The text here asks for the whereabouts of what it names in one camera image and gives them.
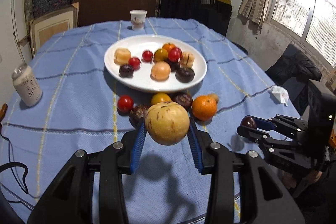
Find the dark purple mangosteen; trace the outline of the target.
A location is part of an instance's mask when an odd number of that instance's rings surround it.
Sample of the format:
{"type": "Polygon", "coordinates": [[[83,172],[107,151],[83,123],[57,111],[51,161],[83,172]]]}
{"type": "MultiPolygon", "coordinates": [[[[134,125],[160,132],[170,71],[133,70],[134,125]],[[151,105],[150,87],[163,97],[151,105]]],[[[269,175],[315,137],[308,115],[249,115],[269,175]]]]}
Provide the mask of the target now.
{"type": "Polygon", "coordinates": [[[148,108],[149,106],[140,104],[130,110],[129,120],[134,127],[136,127],[139,121],[146,115],[148,108]]]}
{"type": "Polygon", "coordinates": [[[178,68],[175,77],[182,83],[189,83],[194,79],[195,72],[191,68],[178,68]]]}
{"type": "Polygon", "coordinates": [[[192,96],[190,96],[190,95],[188,95],[187,93],[184,93],[184,92],[175,93],[171,97],[171,99],[172,99],[173,102],[176,102],[179,105],[181,105],[183,108],[185,108],[186,111],[190,111],[191,106],[193,104],[192,96]]]}

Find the large orange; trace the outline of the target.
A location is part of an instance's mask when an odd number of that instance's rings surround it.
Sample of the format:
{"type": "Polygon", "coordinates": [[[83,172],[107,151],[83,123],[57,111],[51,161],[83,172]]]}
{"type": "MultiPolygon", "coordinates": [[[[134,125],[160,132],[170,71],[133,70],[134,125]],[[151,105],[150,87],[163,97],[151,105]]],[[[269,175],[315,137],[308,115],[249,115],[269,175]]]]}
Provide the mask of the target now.
{"type": "Polygon", "coordinates": [[[217,112],[217,102],[211,96],[198,96],[192,103],[191,112],[200,121],[210,120],[217,112]]]}

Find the pale yellow pear fruit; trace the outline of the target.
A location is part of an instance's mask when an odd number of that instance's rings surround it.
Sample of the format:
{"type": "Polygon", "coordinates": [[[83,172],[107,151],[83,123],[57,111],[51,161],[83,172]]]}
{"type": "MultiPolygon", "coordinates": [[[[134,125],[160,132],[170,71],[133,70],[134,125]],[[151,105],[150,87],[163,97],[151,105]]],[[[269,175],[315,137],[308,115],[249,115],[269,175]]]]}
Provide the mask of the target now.
{"type": "Polygon", "coordinates": [[[175,102],[161,102],[151,106],[144,118],[151,138],[161,145],[175,145],[190,127],[188,112],[175,102]]]}

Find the small brown kiwi fruit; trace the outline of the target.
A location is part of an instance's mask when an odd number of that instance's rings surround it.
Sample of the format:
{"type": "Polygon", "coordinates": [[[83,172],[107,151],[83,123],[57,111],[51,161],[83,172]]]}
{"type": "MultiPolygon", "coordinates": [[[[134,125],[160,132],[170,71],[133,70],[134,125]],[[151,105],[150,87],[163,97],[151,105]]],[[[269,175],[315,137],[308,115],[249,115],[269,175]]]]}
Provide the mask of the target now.
{"type": "Polygon", "coordinates": [[[208,94],[208,96],[211,97],[212,99],[214,99],[215,102],[216,102],[216,104],[219,103],[219,97],[218,97],[217,94],[215,94],[215,93],[211,93],[211,94],[208,94]]]}

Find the blue checked tablecloth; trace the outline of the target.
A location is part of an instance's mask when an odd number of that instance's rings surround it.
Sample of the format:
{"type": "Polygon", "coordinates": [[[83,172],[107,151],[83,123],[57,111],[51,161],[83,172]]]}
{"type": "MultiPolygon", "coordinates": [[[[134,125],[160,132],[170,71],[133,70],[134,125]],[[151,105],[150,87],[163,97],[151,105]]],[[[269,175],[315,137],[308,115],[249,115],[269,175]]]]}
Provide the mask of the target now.
{"type": "MultiPolygon", "coordinates": [[[[298,117],[291,103],[284,105],[273,98],[273,81],[262,69],[234,43],[199,22],[151,18],[140,34],[179,39],[203,55],[207,74],[188,91],[185,102],[218,96],[216,114],[199,128],[226,147],[241,152],[256,149],[236,133],[247,115],[298,117]]],[[[2,191],[22,220],[28,219],[42,192],[75,151],[97,152],[120,140],[151,105],[151,94],[117,82],[104,65],[108,47],[134,35],[125,21],[76,28],[54,36],[31,62],[42,99],[27,107],[13,94],[1,141],[1,163],[12,159],[28,170],[28,193],[11,171],[1,175],[2,191]]],[[[129,221],[203,223],[210,180],[195,168],[187,139],[163,146],[146,138],[138,170],[123,178],[129,221]]]]}

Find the dark purple plum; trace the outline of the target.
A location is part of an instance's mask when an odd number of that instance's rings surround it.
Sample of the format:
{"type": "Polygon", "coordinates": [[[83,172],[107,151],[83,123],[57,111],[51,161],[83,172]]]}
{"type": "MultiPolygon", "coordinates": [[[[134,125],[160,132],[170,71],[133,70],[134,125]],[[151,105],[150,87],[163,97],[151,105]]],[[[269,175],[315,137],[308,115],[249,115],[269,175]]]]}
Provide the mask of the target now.
{"type": "Polygon", "coordinates": [[[132,78],[134,73],[134,69],[131,65],[125,64],[120,66],[119,75],[122,78],[132,78]]]}
{"type": "Polygon", "coordinates": [[[176,70],[178,70],[180,68],[180,63],[179,62],[173,62],[173,61],[170,61],[168,59],[165,60],[165,62],[169,64],[171,72],[175,72],[176,70]]]}

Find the pale peach round fruit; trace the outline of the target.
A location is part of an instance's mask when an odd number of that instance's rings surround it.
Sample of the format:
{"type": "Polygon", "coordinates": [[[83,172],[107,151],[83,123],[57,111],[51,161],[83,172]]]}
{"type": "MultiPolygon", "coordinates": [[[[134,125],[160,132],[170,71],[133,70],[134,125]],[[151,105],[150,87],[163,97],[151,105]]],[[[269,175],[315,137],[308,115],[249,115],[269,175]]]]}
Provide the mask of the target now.
{"type": "Polygon", "coordinates": [[[151,78],[155,81],[165,81],[171,73],[170,66],[164,61],[156,62],[151,69],[151,78]]]}

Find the pale peach fruit on plate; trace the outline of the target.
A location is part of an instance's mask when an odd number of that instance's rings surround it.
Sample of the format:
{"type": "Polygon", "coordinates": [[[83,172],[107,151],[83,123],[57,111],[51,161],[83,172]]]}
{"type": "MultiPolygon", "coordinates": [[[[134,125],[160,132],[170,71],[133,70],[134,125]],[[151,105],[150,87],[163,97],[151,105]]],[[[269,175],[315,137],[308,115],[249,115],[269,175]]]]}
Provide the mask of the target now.
{"type": "Polygon", "coordinates": [[[131,52],[127,48],[118,48],[114,53],[114,62],[117,65],[128,64],[129,59],[131,59],[131,52]]]}

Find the small yellow tomato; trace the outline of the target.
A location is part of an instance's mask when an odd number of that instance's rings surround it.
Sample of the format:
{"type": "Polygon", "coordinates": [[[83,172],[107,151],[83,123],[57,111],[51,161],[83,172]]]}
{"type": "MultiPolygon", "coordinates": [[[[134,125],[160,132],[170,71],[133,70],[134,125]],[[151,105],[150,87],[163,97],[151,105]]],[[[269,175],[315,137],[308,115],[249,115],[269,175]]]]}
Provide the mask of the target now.
{"type": "Polygon", "coordinates": [[[154,61],[155,62],[160,62],[160,61],[165,61],[168,58],[168,51],[165,50],[164,48],[160,48],[155,51],[154,53],[154,61]]]}

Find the white drink can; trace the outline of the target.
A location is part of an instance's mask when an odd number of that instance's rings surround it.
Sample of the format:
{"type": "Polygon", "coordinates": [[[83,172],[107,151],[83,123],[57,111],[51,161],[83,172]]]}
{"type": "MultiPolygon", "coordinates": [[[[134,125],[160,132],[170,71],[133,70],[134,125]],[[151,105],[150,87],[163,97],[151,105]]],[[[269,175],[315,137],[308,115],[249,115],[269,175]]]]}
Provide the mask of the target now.
{"type": "Polygon", "coordinates": [[[35,106],[40,101],[43,92],[29,65],[19,65],[14,69],[11,78],[15,90],[27,107],[35,106]]]}

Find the window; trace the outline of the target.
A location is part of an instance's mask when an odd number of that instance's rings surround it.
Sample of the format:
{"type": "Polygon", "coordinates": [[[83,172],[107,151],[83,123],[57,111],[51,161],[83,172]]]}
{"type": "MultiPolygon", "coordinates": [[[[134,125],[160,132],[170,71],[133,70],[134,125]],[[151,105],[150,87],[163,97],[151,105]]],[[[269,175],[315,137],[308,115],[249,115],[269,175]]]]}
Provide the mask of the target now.
{"type": "Polygon", "coordinates": [[[268,20],[335,68],[335,0],[272,0],[268,20]]]}

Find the small orange on plate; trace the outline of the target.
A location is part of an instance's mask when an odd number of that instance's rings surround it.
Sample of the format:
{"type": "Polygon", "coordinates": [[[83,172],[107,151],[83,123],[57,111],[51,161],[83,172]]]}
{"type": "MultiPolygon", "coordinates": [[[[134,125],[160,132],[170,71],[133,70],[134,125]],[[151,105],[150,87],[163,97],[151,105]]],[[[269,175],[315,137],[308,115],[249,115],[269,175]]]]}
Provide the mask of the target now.
{"type": "Polygon", "coordinates": [[[170,52],[173,48],[175,48],[175,44],[173,43],[165,43],[163,46],[162,46],[162,49],[165,49],[167,50],[167,52],[170,52]]]}

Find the white paper cup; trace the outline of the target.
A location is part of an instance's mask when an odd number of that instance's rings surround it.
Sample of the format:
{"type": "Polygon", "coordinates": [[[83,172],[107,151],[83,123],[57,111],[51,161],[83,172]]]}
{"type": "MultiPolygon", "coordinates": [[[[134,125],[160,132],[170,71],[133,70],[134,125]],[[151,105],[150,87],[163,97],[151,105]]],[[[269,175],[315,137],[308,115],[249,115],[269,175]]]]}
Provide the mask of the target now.
{"type": "Polygon", "coordinates": [[[146,10],[131,10],[130,11],[132,30],[141,30],[144,28],[146,15],[147,15],[146,10]]]}

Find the brown board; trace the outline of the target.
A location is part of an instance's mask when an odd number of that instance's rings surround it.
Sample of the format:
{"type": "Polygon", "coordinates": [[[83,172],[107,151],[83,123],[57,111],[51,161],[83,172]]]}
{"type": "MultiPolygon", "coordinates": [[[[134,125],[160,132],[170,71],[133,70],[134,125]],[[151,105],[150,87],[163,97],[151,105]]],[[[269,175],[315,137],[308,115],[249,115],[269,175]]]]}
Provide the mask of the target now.
{"type": "Polygon", "coordinates": [[[79,26],[95,23],[130,20],[131,10],[145,10],[155,16],[156,0],[76,0],[79,5],[79,26]]]}

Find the cardboard framed box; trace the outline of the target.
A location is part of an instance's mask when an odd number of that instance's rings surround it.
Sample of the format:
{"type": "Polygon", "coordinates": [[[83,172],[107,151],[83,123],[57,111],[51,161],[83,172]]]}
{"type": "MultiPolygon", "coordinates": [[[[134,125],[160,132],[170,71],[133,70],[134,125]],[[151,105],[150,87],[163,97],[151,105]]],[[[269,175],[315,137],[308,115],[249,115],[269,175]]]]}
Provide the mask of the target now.
{"type": "Polygon", "coordinates": [[[79,3],[53,11],[30,23],[32,57],[52,36],[78,27],[79,3]]]}

